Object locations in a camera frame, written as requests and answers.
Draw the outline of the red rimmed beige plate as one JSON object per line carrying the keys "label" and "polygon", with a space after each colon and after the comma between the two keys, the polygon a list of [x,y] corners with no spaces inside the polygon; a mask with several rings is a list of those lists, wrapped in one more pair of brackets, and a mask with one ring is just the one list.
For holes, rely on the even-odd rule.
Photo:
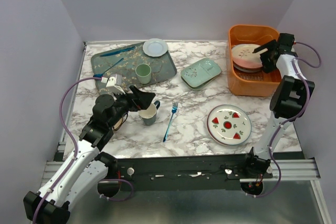
{"label": "red rimmed beige plate", "polygon": [[252,69],[249,69],[249,68],[243,68],[235,63],[233,63],[233,66],[238,69],[239,71],[242,71],[242,72],[246,72],[246,73],[256,73],[256,72],[260,72],[262,70],[262,68],[252,68]]}

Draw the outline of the cream pink branch plate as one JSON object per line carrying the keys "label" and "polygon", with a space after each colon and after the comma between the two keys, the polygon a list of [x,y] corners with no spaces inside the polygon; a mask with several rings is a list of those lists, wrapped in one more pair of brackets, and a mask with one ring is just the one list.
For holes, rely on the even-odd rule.
{"label": "cream pink branch plate", "polygon": [[253,53],[257,44],[240,44],[232,48],[233,63],[244,69],[260,69],[263,65],[260,53]]}

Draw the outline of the red plate teal flower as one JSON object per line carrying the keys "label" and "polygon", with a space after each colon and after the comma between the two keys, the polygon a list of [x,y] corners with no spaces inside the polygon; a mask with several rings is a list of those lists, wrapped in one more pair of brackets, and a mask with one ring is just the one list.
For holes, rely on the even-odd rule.
{"label": "red plate teal flower", "polygon": [[210,137],[216,141],[219,144],[224,144],[223,143],[223,136],[221,132],[221,125],[219,123],[218,117],[214,117],[213,119],[210,119],[207,121],[207,130],[210,135]]}

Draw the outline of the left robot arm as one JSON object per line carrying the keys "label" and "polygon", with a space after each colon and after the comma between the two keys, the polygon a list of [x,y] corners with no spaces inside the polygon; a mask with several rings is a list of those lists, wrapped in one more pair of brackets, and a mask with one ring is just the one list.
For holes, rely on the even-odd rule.
{"label": "left robot arm", "polygon": [[74,151],[37,193],[24,197],[27,218],[33,223],[67,223],[74,205],[102,179],[116,175],[113,157],[102,149],[114,126],[128,112],[147,109],[155,93],[130,86],[131,93],[103,94],[96,98],[93,115],[82,129]]}

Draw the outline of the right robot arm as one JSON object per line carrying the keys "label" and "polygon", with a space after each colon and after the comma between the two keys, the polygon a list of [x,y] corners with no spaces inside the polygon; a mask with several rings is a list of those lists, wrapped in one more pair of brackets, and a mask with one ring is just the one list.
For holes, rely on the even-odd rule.
{"label": "right robot arm", "polygon": [[293,34],[281,33],[277,40],[272,40],[256,48],[253,53],[260,54],[262,70],[271,73],[279,70],[281,82],[274,92],[271,102],[271,116],[267,127],[241,165],[242,173],[249,178],[266,173],[272,160],[272,152],[291,122],[305,112],[315,88],[302,74],[297,54],[292,51],[295,44]]}

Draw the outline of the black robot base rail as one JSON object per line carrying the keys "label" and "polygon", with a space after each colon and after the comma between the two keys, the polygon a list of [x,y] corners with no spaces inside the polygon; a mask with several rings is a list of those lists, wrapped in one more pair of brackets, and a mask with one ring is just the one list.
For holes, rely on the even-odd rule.
{"label": "black robot base rail", "polygon": [[251,154],[152,158],[116,158],[101,153],[96,158],[107,167],[107,182],[100,192],[240,190],[242,179],[257,182],[272,178],[270,160]]}

